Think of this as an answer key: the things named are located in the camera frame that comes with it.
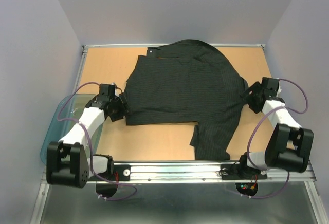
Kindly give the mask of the black pinstriped long sleeve shirt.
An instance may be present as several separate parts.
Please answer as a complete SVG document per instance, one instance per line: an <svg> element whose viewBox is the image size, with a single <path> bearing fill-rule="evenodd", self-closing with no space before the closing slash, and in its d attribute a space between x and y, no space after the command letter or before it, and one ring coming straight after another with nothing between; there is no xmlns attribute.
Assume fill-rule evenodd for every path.
<svg viewBox="0 0 329 224"><path fill-rule="evenodd" d="M190 144L197 160L229 160L248 88L229 60L199 40L150 47L138 57L124 94L129 126L195 123Z"/></svg>

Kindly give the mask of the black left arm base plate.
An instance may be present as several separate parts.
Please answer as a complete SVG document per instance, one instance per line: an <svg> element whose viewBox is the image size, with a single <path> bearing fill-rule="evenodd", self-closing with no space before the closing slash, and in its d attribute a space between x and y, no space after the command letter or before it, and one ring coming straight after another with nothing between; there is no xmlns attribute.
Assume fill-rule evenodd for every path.
<svg viewBox="0 0 329 224"><path fill-rule="evenodd" d="M104 173L98 173L101 177L110 180L110 181L130 181L130 172L131 172L131 166L129 164L119 164L114 165L113 173L110 172L104 172Z"/></svg>

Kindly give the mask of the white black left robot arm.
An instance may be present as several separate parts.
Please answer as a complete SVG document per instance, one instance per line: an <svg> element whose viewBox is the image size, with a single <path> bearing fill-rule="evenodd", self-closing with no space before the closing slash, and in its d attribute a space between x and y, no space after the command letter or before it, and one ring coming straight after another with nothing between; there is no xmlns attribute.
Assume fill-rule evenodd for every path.
<svg viewBox="0 0 329 224"><path fill-rule="evenodd" d="M74 123L59 141L50 142L46 149L46 180L49 184L83 188L92 176L104 180L114 175L112 156L92 152L91 138L107 120L123 119L129 113L127 100L115 83L99 84L99 92L85 105L79 119L57 120Z"/></svg>

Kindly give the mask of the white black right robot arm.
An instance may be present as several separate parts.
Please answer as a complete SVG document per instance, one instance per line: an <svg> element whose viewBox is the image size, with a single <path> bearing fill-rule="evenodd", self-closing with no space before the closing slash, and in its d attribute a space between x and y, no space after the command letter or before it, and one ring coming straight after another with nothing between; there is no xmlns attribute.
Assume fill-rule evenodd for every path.
<svg viewBox="0 0 329 224"><path fill-rule="evenodd" d="M303 128L291 116L293 110L279 96L282 79L263 77L255 82L243 94L249 108L264 117L256 125L248 140L247 151L239 159L236 171L239 176L248 178L255 170L267 171L271 168L287 172L306 171L312 149L314 133ZM273 126L273 133L264 152L250 150L253 137L264 121Z"/></svg>

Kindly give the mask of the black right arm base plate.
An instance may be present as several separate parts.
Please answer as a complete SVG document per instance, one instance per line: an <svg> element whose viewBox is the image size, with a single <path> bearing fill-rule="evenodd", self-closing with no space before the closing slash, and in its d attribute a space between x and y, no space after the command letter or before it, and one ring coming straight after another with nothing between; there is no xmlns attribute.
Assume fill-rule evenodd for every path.
<svg viewBox="0 0 329 224"><path fill-rule="evenodd" d="M263 180L267 175L261 174L260 170L242 166L239 164L222 164L219 175L223 180Z"/></svg>

